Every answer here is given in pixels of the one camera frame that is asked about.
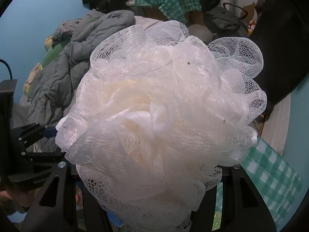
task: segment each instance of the cardboard box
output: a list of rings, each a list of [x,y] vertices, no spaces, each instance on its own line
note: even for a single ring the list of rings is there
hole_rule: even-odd
[[[166,16],[158,8],[143,8],[145,17],[153,18],[161,21],[168,21]],[[184,17],[187,20],[186,26],[191,24],[199,24],[205,26],[203,13],[201,11],[190,11],[184,14]]]

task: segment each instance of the black metal bracket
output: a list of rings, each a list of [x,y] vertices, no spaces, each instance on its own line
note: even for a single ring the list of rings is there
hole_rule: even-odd
[[[60,162],[30,207],[21,232],[82,232],[76,218],[75,183],[81,181],[75,165]],[[83,185],[83,210],[88,232],[112,231],[106,212]]]
[[[239,165],[222,167],[223,201],[217,232],[276,232],[276,225],[259,191]],[[190,232],[211,231],[217,187],[208,190],[193,216]]]
[[[27,152],[26,148],[43,138],[50,128],[39,123],[28,124],[11,129],[11,167],[7,175],[10,182],[20,190],[29,191],[41,187],[53,170],[55,163],[64,158],[63,152],[58,148],[52,153]]]

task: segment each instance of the black bag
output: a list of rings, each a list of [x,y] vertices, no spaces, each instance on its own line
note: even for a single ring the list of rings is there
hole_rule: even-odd
[[[127,9],[125,0],[82,0],[83,5],[89,5],[90,9],[96,9],[102,13]]]
[[[235,16],[225,8],[227,4],[242,9],[245,11],[245,15],[240,18]],[[204,13],[205,25],[211,33],[216,34],[216,37],[214,38],[226,36],[248,38],[247,26],[241,21],[248,15],[248,12],[239,6],[230,3],[223,3],[223,6],[224,8],[214,7],[210,11]]]
[[[254,80],[275,105],[309,72],[308,24],[289,0],[259,0],[256,11],[258,20],[250,39],[260,48],[264,67]]]

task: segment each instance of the black cable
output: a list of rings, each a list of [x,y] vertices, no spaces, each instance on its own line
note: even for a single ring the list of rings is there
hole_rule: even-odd
[[[9,64],[8,64],[6,61],[4,61],[3,59],[1,59],[1,58],[0,58],[0,62],[1,62],[1,63],[4,63],[4,65],[5,65],[5,66],[7,67],[7,69],[9,70],[10,79],[13,79],[12,72],[11,72],[11,68],[10,68]]]

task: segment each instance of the green pillow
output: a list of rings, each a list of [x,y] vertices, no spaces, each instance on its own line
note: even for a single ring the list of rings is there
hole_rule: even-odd
[[[63,40],[62,42],[58,43],[54,48],[49,48],[43,61],[42,61],[42,68],[44,69],[52,60],[55,60],[63,48],[70,42],[69,39]]]

